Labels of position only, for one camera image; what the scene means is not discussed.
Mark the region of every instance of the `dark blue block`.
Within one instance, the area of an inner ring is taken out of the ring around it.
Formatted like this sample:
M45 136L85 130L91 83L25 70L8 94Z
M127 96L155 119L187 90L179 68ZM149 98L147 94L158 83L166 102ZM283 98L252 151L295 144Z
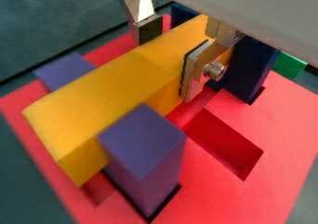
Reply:
M171 28L195 18L200 13L183 5L174 3L171 6Z
M48 90L55 91L93 69L95 66L73 52L47 63L43 67L36 69L33 73L43 81Z
M149 217L178 185L186 135L140 105L97 138L111 155L105 173Z
M207 83L215 90L224 88L251 104L260 92L279 51L250 36L236 43L226 75L219 82Z

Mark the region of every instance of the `red surface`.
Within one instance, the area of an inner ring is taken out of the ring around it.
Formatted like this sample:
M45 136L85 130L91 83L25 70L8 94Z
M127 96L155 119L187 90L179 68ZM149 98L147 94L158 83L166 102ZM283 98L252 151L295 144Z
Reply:
M96 54L89 53L88 60L104 63L109 57L100 51L116 49L104 46ZM284 222L318 152L318 98L275 73L266 87L252 106L224 91L215 95L204 89L190 104L182 104L168 115L183 127L204 106L207 118L222 121L220 139L240 134L238 138L247 138L263 154L242 181L190 139L180 176L183 187L153 223ZM79 189L56 166L21 116L24 107L45 93L35 81L0 99L0 110L69 214L77 223L145 223L101 174ZM212 132L208 127L195 128Z
M244 180L263 150L206 109L186 125L184 131L215 159Z

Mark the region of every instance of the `dark gray floor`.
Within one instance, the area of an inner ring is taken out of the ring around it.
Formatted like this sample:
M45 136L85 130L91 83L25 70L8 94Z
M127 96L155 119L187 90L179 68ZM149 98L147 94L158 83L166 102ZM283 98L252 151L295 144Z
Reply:
M318 156L310 169L300 194L296 198L288 224L318 223Z
M117 0L0 0L0 16L0 84L127 21Z
M0 113L0 223L73 223Z
M312 93L318 94L318 76L307 71L302 71L292 80Z

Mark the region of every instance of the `cube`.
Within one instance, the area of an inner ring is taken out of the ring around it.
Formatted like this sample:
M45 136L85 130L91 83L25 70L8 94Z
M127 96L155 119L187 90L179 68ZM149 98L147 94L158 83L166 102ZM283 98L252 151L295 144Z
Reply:
M111 156L104 171L149 217L178 185L186 135L141 104L97 138Z
M95 66L75 52L47 63L33 71L43 81L49 92L69 84L84 74L91 72Z

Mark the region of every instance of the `green object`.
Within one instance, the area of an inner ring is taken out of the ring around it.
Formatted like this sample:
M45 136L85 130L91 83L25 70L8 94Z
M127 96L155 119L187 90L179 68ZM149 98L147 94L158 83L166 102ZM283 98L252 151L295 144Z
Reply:
M307 63L284 52L280 52L272 70L287 79L292 80L298 73L302 72Z
M73 223L0 114L0 223Z

